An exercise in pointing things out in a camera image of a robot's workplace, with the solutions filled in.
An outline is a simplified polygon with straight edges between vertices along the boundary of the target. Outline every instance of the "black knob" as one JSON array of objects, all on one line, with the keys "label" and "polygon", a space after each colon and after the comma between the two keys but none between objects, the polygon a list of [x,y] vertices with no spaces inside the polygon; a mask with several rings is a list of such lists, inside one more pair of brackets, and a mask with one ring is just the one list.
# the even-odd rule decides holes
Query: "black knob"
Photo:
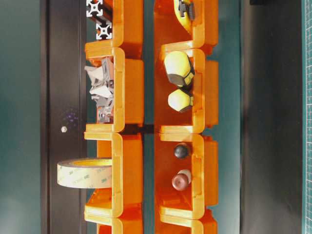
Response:
[{"label": "black knob", "polygon": [[190,153],[191,150],[186,143],[180,143],[175,147],[175,156],[177,158],[186,158]]}]

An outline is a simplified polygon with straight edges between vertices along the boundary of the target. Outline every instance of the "orange plastic bin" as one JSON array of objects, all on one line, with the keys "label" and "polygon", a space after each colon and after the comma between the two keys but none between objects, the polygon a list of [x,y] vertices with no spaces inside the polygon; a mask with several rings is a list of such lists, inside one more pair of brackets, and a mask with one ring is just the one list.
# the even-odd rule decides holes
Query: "orange plastic bin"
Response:
[{"label": "orange plastic bin", "polygon": [[190,57],[195,70],[192,110],[179,113],[168,104],[168,95],[177,86],[168,81],[163,64],[166,53],[155,63],[155,129],[161,133],[202,133],[218,124],[218,63],[206,60],[200,49],[182,50]]},{"label": "orange plastic bin", "polygon": [[144,122],[144,64],[125,58],[120,48],[103,48],[86,53],[95,67],[101,66],[106,56],[114,57],[114,122],[87,124],[87,132],[121,132],[125,124],[143,125]]},{"label": "orange plastic bin", "polygon": [[84,138],[97,140],[97,157],[112,157],[112,187],[96,189],[85,205],[89,217],[120,217],[131,208],[140,208],[143,193],[141,135],[88,133]]},{"label": "orange plastic bin", "polygon": [[[191,156],[174,156],[179,142],[191,145]],[[171,181],[183,169],[191,171],[192,182],[186,190],[177,191]],[[161,215],[202,218],[207,206],[218,203],[218,143],[197,134],[156,134],[155,199]]]},{"label": "orange plastic bin", "polygon": [[211,54],[218,44],[218,0],[191,0],[195,7],[192,34],[176,18],[173,0],[155,0],[155,55],[162,51],[200,48]]},{"label": "orange plastic bin", "polygon": [[155,218],[156,234],[217,234],[217,222],[212,212],[206,210],[200,220],[191,220],[167,215],[157,215]]},{"label": "orange plastic bin", "polygon": [[86,221],[97,223],[97,234],[142,234],[141,208],[126,210],[119,218],[89,215]]},{"label": "orange plastic bin", "polygon": [[86,53],[121,47],[127,58],[140,59],[143,43],[143,0],[113,0],[112,39],[86,43]]}]

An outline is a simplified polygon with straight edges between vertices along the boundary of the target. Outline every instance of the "green cutting mat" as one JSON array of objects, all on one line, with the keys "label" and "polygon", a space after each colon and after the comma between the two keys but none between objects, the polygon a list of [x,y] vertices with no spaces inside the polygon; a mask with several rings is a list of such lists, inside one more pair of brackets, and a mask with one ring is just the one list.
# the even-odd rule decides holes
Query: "green cutting mat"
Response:
[{"label": "green cutting mat", "polygon": [[302,0],[303,214],[302,233],[312,234],[312,0]]}]

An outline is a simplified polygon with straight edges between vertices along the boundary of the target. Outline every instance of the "gray wall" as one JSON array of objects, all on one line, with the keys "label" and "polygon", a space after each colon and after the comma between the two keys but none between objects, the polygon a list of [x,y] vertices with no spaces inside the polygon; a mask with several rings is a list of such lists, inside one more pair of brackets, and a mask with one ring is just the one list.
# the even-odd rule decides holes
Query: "gray wall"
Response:
[{"label": "gray wall", "polygon": [[39,0],[1,2],[0,233],[40,233]]}]

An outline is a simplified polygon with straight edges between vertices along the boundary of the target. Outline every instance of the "3m tape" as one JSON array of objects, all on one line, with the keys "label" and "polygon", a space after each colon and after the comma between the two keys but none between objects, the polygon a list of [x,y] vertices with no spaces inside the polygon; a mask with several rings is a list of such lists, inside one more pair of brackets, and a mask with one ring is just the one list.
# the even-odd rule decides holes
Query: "3m tape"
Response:
[{"label": "3m tape", "polygon": [[112,160],[85,158],[59,162],[58,184],[79,189],[111,188]]}]

